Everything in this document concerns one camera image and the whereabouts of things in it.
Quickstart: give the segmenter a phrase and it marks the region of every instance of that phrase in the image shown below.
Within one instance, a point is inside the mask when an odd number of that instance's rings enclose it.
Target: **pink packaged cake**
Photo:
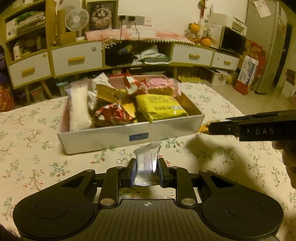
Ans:
[[[170,95],[172,97],[181,95],[181,83],[173,78],[147,80],[147,87],[149,94]]]

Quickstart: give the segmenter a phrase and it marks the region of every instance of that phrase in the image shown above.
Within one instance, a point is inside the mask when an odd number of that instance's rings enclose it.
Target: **blue label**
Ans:
[[[130,141],[138,141],[148,138],[148,133],[141,133],[136,135],[130,135]]]

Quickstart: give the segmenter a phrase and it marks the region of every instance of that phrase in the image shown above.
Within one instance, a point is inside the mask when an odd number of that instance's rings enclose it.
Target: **power outlet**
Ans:
[[[146,16],[145,17],[145,23],[144,23],[145,26],[152,26],[152,19],[151,17],[149,16]]]
[[[121,20],[120,15],[119,15],[118,20],[117,20],[117,28],[121,28],[121,21],[122,21],[122,25],[129,25],[129,26],[133,26],[134,24],[145,25],[145,17],[144,16],[135,16],[135,23],[133,21],[129,21],[128,17],[129,17],[129,15],[126,15],[126,18],[124,20]]]
[[[136,19],[135,19],[135,24],[136,25],[144,25],[144,23],[145,23],[145,17],[136,16]]]

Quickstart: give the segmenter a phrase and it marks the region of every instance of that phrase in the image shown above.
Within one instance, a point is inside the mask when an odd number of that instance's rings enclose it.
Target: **human hand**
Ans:
[[[272,147],[276,150],[283,150],[283,163],[291,180],[291,186],[296,189],[296,154],[287,150],[284,143],[280,141],[273,141]]]

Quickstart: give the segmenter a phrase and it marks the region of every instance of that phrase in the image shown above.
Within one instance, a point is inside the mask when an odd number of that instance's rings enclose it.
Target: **yellow bag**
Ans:
[[[145,94],[136,96],[138,111],[149,121],[188,116],[183,107],[169,95]]]

